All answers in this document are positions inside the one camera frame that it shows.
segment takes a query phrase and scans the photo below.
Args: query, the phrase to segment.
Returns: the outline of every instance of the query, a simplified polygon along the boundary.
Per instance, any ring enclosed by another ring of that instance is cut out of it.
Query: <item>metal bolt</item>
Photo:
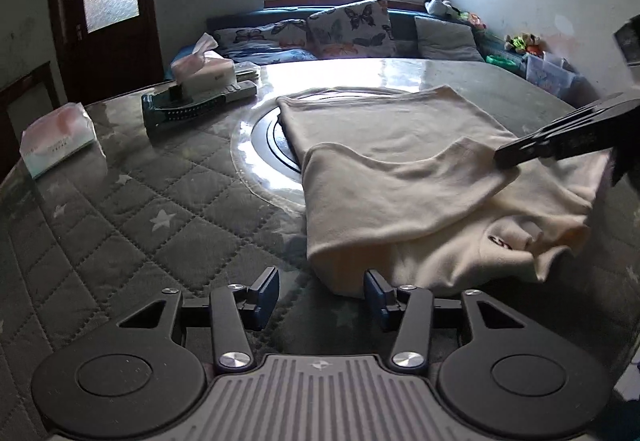
[[[223,354],[218,361],[220,365],[228,367],[229,369],[240,369],[241,367],[249,365],[251,357],[245,353],[231,351],[230,353]]]
[[[391,361],[398,367],[410,369],[422,365],[424,363],[424,357],[413,351],[404,351],[402,353],[396,353],[393,358],[391,358]]]

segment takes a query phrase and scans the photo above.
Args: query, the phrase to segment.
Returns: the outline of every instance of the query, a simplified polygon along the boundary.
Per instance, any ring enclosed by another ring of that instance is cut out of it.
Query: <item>door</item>
[[[162,80],[154,0],[49,0],[69,101],[89,104]]]

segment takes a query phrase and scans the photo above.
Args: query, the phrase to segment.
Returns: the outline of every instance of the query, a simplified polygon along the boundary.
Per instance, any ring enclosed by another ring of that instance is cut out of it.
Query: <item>beige garment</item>
[[[515,136],[447,86],[278,104],[302,160],[307,256],[334,293],[362,296],[370,267],[440,296],[543,281],[587,239],[604,152],[499,171],[494,150]]]

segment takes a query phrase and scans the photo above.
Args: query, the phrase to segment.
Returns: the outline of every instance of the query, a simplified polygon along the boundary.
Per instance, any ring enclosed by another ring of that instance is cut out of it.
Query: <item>green plastic bowl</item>
[[[520,67],[513,60],[509,60],[508,58],[503,58],[498,55],[487,55],[486,62],[488,64],[493,64],[494,66],[501,67],[502,69],[507,69],[512,73],[517,73]]]

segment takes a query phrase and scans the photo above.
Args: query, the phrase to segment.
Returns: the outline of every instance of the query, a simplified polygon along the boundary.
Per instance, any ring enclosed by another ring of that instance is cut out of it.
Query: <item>round table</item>
[[[220,285],[251,283],[276,265],[279,302],[266,329],[249,333],[258,360],[273,352],[388,352],[394,335],[378,330],[364,303],[330,294],[314,277],[303,214],[255,195],[269,199],[268,182],[243,175],[254,180],[254,193],[242,181],[231,140],[241,135],[238,122],[278,95],[334,86],[415,92],[441,84],[519,136],[571,110],[495,66],[406,59],[266,66],[257,100],[152,139],[142,122],[143,91],[87,107],[99,144],[35,181],[18,163],[0,188],[0,439],[44,434],[30,394],[31,374],[44,357],[168,286],[206,296]],[[618,377],[638,336],[639,214],[638,197],[623,180],[598,198],[584,251],[562,258],[544,284],[499,280],[483,289]],[[455,334],[434,337],[433,367],[455,342]],[[188,348],[210,361],[208,332],[189,331]]]

